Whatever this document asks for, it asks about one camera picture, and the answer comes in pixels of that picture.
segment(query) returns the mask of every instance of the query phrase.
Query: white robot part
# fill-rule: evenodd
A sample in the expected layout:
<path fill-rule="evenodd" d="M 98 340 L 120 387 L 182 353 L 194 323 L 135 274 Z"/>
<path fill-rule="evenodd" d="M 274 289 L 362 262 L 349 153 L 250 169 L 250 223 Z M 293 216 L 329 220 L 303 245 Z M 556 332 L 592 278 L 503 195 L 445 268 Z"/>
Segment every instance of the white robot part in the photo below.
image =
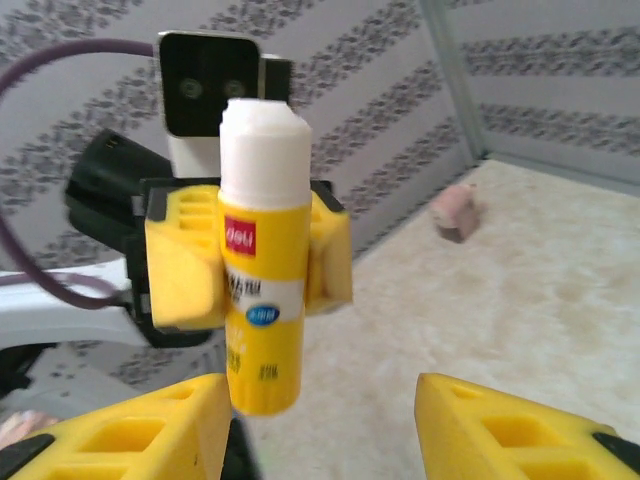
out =
<path fill-rule="evenodd" d="M 125 290 L 129 285 L 124 259 L 57 269 L 51 273 L 99 278 L 118 290 Z M 0 279 L 11 275 L 15 273 L 0 272 Z M 85 295 L 105 295 L 104 292 L 85 285 L 69 284 L 69 287 Z M 79 340 L 148 345 L 122 308 L 105 308 L 88 315 L 85 310 L 72 307 L 43 292 L 34 283 L 19 283 L 0 288 L 0 331 L 0 349 Z"/>
<path fill-rule="evenodd" d="M 171 168 L 176 178 L 220 176 L 220 138 L 168 135 Z"/>

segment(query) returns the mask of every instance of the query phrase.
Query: white glue stick cap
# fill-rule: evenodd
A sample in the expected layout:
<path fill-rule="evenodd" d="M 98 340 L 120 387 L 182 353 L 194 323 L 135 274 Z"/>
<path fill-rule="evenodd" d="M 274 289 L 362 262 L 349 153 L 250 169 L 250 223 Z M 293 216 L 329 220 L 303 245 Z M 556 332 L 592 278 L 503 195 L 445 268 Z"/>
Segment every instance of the white glue stick cap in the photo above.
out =
<path fill-rule="evenodd" d="M 221 194 L 254 209 L 309 204 L 311 142 L 311 127 L 285 102 L 229 100 L 220 125 Z"/>

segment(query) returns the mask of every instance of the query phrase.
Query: pink toy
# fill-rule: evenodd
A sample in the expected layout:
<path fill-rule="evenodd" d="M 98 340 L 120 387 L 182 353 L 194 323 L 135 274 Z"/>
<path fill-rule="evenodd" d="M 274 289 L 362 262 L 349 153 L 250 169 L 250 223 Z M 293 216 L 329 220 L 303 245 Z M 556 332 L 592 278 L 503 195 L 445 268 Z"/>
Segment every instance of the pink toy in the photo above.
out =
<path fill-rule="evenodd" d="M 475 185 L 451 185 L 429 206 L 440 235 L 456 243 L 464 242 L 480 226 Z"/>

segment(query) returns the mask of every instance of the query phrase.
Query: red logo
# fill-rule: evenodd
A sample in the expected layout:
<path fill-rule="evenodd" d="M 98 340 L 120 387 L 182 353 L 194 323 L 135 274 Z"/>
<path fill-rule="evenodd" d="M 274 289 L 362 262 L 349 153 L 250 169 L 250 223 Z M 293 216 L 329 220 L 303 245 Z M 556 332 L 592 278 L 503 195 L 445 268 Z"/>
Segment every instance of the red logo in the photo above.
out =
<path fill-rule="evenodd" d="M 256 254 L 256 224 L 225 215 L 224 231 L 227 248 L 244 255 Z"/>

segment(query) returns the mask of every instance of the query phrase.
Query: yellow plastic part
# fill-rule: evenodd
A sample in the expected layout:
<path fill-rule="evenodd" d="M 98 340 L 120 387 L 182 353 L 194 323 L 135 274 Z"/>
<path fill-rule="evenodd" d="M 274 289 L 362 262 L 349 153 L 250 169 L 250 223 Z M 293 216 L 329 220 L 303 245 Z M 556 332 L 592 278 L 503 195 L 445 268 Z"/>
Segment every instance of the yellow plastic part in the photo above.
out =
<path fill-rule="evenodd" d="M 307 316 L 326 313 L 353 300 L 351 222 L 348 212 L 331 211 L 314 192 L 311 243 L 305 290 Z"/>
<path fill-rule="evenodd" d="M 611 427 L 463 380 L 421 374 L 415 419 L 429 480 L 638 480 Z"/>
<path fill-rule="evenodd" d="M 219 480 L 231 403 L 211 374 L 56 424 L 11 480 Z"/>
<path fill-rule="evenodd" d="M 165 201 L 164 220 L 145 220 L 153 323 L 182 330 L 222 327 L 225 276 L 218 240 L 218 187 L 182 188 L 167 194 Z"/>

